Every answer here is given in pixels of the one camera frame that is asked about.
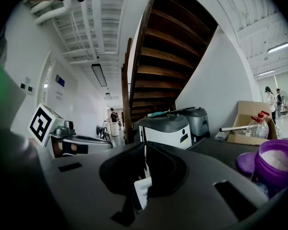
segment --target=white printer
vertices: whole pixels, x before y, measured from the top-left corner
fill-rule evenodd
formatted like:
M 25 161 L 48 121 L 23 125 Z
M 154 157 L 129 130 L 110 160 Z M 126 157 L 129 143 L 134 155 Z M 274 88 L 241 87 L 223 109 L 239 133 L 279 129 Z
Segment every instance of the white printer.
M 153 141 L 181 149 L 192 145 L 189 122 L 182 115 L 148 117 L 134 123 L 134 141 Z

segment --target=white tube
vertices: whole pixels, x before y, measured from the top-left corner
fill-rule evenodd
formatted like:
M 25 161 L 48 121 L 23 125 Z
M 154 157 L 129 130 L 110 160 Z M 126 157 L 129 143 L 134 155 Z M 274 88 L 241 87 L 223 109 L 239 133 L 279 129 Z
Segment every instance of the white tube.
M 64 7 L 44 13 L 42 16 L 38 17 L 35 20 L 35 23 L 41 24 L 46 20 L 49 20 L 53 17 L 60 16 L 69 12 L 72 8 L 72 0 L 65 0 L 63 3 L 64 3 Z
M 233 130 L 241 130 L 241 129 L 247 129 L 248 127 L 252 127 L 252 125 L 241 126 L 241 127 L 220 128 L 219 131 L 226 132 L 226 131 L 233 131 Z
M 53 2 L 54 2 L 54 0 L 40 2 L 39 4 L 37 4 L 36 6 L 34 6 L 30 9 L 30 13 L 31 14 L 36 13 L 36 12 L 50 6 Z

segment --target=black slot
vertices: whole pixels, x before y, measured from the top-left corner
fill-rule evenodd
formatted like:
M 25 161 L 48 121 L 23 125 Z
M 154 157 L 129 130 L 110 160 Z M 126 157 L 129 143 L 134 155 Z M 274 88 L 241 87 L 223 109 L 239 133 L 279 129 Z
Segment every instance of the black slot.
M 180 143 L 188 138 L 188 134 L 185 134 L 183 137 L 180 138 Z
M 80 163 L 72 163 L 69 165 L 59 167 L 59 171 L 66 172 L 66 171 L 71 171 L 71 170 L 74 170 L 74 169 L 77 169 L 80 167 L 82 167 L 82 165 Z
M 145 128 L 143 127 L 143 141 L 146 143 L 147 142 L 147 140 L 146 140 L 146 134 L 145 134 Z
M 216 183 L 215 188 L 224 198 L 239 221 L 253 214 L 257 208 L 252 205 L 231 183 L 223 181 Z

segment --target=gray surface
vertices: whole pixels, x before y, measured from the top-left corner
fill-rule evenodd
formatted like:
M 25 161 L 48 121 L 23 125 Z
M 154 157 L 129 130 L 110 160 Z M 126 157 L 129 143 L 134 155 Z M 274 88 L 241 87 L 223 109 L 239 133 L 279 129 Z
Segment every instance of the gray surface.
M 185 110 L 182 111 L 181 113 L 179 113 L 181 115 L 184 116 L 191 116 L 191 117 L 203 117 L 203 116 L 207 116 L 207 112 L 205 111 L 205 109 L 201 108 L 201 109 L 190 109 L 190 110 Z
M 120 134 L 118 136 L 110 135 L 110 138 L 111 138 L 111 143 L 113 145 L 113 149 L 125 146 L 124 130 L 120 130 Z
M 106 188 L 100 179 L 99 168 L 104 161 L 132 146 L 55 160 L 44 156 L 47 150 L 40 148 L 42 154 L 39 156 L 47 182 L 71 228 L 123 228 L 110 218 L 122 210 L 125 197 L 113 194 Z M 238 223 L 213 186 L 215 182 L 223 180 L 229 180 L 257 207 L 267 201 L 253 183 L 218 160 L 169 146 L 167 151 L 185 161 L 189 169 L 187 180 L 170 196 L 150 198 L 147 208 L 136 217 L 131 229 L 217 230 Z M 57 168 L 76 162 L 82 167 L 63 173 Z
M 230 168 L 237 170 L 237 158 L 246 152 L 257 152 L 259 145 L 243 145 L 204 138 L 189 150 L 215 158 Z
M 136 123 L 135 126 L 142 126 L 146 128 L 151 128 L 163 133 L 173 133 L 179 131 L 186 126 L 189 122 L 186 117 L 178 115 L 168 115 L 166 117 L 155 117 L 155 118 L 143 118 Z

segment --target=white cylinder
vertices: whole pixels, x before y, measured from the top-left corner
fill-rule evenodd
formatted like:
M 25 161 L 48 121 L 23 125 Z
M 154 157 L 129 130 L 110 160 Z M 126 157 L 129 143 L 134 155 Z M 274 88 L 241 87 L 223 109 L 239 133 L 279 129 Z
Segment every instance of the white cylinder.
M 111 127 L 111 135 L 112 136 L 119 136 L 120 135 L 119 124 L 117 122 L 110 123 L 110 127 Z
M 33 8 L 30 9 L 30 13 L 36 13 L 36 12 L 50 6 L 53 2 L 54 2 L 54 0 L 40 2 L 39 4 L 37 4 L 36 6 L 34 6 Z
M 58 8 L 56 10 L 49 11 L 47 13 L 44 13 L 42 16 L 38 17 L 35 20 L 35 23 L 36 24 L 41 24 L 41 23 L 43 23 L 46 20 L 49 20 L 51 18 L 63 15 L 66 12 L 70 11 L 71 8 L 72 8 L 72 0 L 65 0 L 63 3 L 64 3 L 64 7 Z

